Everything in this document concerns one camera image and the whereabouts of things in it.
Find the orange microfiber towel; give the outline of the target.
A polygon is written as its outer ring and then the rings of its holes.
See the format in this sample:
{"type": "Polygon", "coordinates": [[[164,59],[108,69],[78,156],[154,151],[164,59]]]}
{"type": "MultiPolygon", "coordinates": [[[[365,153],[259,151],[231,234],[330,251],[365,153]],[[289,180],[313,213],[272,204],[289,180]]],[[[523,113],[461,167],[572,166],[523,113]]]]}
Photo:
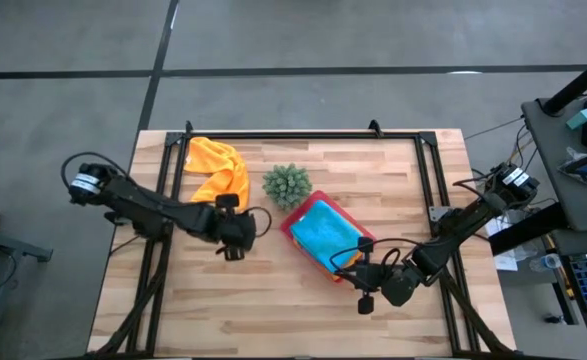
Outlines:
{"type": "Polygon", "coordinates": [[[208,175],[191,196],[192,202],[214,202],[218,195],[235,194],[239,199],[236,210],[244,211],[248,207],[249,174],[246,163],[234,147],[207,137],[193,137],[189,141],[184,170],[208,175]]]}

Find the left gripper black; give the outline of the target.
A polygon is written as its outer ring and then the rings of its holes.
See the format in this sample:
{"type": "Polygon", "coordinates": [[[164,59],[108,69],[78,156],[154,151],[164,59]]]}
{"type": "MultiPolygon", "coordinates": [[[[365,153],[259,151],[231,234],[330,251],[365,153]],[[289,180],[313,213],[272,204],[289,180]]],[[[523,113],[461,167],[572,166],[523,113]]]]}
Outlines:
{"type": "Polygon", "coordinates": [[[237,194],[222,194],[216,197],[216,208],[221,211],[217,233],[223,247],[216,251],[222,253],[226,261],[239,261],[245,258],[256,239],[255,217],[250,212],[236,213],[239,205],[237,194]]]}

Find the dark grey side table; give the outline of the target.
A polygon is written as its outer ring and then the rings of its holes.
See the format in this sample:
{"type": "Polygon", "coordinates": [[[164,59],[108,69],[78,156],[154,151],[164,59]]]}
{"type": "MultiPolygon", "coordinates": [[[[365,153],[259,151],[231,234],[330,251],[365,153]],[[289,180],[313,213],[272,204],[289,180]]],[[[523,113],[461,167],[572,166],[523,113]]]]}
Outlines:
{"type": "Polygon", "coordinates": [[[577,231],[587,231],[587,184],[562,173],[559,167],[568,160],[567,148],[586,153],[581,132],[570,130],[566,122],[583,108],[574,101],[559,117],[548,116],[538,101],[524,102],[521,110],[525,123],[537,145],[558,202],[569,225],[577,231]]]}

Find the pink translucent plastic bin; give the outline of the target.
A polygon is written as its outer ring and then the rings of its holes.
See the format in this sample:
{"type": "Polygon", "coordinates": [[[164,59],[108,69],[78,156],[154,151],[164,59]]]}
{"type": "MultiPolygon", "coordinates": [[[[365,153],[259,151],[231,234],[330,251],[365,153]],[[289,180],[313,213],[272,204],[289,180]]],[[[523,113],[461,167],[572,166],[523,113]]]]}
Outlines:
{"type": "Polygon", "coordinates": [[[357,229],[359,229],[362,232],[361,237],[375,239],[375,237],[368,230],[366,230],[362,225],[360,225],[349,213],[347,213],[343,208],[341,208],[327,194],[325,194],[322,191],[315,191],[299,207],[297,207],[280,225],[280,230],[291,242],[295,239],[293,238],[290,232],[290,226],[296,221],[298,221],[309,210],[309,208],[319,200],[325,201],[329,206],[331,206],[334,210],[336,210],[339,214],[341,214],[344,218],[351,222],[357,229]]]}

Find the white paper sheets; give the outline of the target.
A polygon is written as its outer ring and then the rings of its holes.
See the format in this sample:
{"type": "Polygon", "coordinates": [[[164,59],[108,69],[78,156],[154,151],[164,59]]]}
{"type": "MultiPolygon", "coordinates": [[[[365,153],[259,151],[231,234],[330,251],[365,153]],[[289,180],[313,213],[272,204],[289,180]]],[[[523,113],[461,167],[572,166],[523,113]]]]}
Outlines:
{"type": "MultiPolygon", "coordinates": [[[[488,236],[492,236],[509,227],[509,222],[506,216],[490,220],[485,225],[485,230],[488,236]]],[[[494,262],[497,270],[516,272],[518,270],[517,256],[514,249],[508,250],[500,255],[494,256],[494,262]]]]}

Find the small teal box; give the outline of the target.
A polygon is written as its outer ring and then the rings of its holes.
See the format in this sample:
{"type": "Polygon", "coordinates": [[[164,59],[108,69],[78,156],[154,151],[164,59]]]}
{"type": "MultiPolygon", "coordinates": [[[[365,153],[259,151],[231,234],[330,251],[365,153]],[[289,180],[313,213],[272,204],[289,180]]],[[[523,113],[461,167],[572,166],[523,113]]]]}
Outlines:
{"type": "Polygon", "coordinates": [[[567,122],[566,126],[570,130],[576,130],[587,123],[587,109],[582,109],[573,115],[567,122]]]}

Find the black slanted post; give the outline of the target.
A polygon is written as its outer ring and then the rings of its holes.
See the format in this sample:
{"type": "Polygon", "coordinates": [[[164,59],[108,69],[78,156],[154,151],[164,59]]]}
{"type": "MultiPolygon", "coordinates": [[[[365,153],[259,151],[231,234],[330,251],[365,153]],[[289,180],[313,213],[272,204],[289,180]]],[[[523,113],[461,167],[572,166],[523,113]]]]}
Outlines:
{"type": "Polygon", "coordinates": [[[587,90],[587,69],[541,105],[542,111],[556,116],[587,90]]]}

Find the dark desk with legs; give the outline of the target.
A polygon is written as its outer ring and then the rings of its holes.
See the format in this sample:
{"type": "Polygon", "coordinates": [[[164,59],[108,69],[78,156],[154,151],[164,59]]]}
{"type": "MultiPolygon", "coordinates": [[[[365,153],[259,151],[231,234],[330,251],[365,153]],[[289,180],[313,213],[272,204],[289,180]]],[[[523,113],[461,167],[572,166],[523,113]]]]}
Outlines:
{"type": "Polygon", "coordinates": [[[36,246],[2,233],[0,233],[0,249],[7,249],[13,252],[17,251],[21,255],[32,256],[36,258],[38,262],[48,262],[53,253],[52,249],[36,246]]]}

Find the clear plastic bottle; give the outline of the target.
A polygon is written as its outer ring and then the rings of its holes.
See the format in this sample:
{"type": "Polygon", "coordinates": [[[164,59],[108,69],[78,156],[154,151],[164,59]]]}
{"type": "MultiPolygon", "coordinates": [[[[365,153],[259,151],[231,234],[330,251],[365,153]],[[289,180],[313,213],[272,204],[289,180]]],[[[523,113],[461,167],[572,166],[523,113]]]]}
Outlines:
{"type": "Polygon", "coordinates": [[[529,268],[534,272],[546,272],[558,269],[562,266],[561,258],[558,254],[550,253],[544,256],[532,259],[529,262],[529,268]]]}

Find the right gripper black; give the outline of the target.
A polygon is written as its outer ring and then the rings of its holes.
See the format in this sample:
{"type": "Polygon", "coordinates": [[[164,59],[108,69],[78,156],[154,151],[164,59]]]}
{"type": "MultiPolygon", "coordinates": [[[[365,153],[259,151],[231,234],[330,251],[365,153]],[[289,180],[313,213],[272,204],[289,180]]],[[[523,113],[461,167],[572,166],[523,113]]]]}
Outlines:
{"type": "Polygon", "coordinates": [[[368,237],[358,239],[358,250],[362,258],[356,261],[356,266],[339,268],[333,274],[351,283],[355,289],[362,291],[358,300],[358,313],[371,314],[374,311],[374,298],[371,293],[381,287],[388,272],[387,261],[391,252],[387,252],[380,263],[371,262],[371,254],[374,251],[375,241],[368,237]]]}

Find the blue microfiber towel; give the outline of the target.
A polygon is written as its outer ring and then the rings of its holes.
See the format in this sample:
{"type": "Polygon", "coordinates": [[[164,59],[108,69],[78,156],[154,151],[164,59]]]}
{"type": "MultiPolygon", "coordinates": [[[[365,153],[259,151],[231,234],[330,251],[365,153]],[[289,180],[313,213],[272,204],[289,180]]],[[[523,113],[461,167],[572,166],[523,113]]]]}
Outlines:
{"type": "Polygon", "coordinates": [[[343,268],[336,265],[334,259],[338,255],[351,255],[356,249],[362,232],[351,222],[329,206],[325,201],[315,202],[309,210],[290,226],[293,238],[311,250],[314,255],[326,263],[325,256],[332,268],[343,268]]]}

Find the black support beam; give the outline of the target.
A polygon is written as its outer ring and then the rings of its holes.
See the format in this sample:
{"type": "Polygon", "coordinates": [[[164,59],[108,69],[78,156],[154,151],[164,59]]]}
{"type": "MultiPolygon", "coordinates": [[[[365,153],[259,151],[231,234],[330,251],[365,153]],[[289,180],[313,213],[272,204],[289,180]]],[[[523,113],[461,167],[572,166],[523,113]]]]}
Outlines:
{"type": "Polygon", "coordinates": [[[492,254],[500,255],[529,240],[546,235],[554,230],[569,227],[564,210],[559,203],[550,205],[505,230],[489,237],[492,254]]]}

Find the small green artificial plant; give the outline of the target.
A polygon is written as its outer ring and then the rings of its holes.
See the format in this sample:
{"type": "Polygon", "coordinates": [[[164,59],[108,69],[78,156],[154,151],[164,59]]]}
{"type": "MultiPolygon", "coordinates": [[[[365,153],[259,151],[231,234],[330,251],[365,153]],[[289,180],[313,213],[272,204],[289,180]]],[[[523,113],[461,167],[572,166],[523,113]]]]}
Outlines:
{"type": "Polygon", "coordinates": [[[292,210],[302,204],[312,192],[312,184],[305,168],[290,163],[275,165],[263,175],[262,189],[282,210],[292,210]]]}

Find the yellow microfiber towel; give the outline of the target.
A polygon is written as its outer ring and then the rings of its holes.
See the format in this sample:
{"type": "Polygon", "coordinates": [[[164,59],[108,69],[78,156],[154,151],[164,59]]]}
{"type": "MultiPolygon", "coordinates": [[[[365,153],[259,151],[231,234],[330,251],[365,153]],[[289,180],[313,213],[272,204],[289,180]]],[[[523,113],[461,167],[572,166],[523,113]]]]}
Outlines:
{"type": "MultiPolygon", "coordinates": [[[[321,259],[318,259],[311,250],[308,250],[304,245],[302,245],[299,241],[293,240],[293,245],[296,249],[298,249],[310,262],[311,264],[329,281],[333,283],[340,283],[342,279],[334,274],[334,269],[332,265],[328,261],[330,255],[325,256],[326,263],[324,263],[321,259]]],[[[360,251],[352,251],[351,255],[347,255],[344,257],[343,255],[338,255],[334,262],[336,265],[340,265],[341,267],[348,267],[353,265],[357,260],[362,258],[362,253],[360,251]]]]}

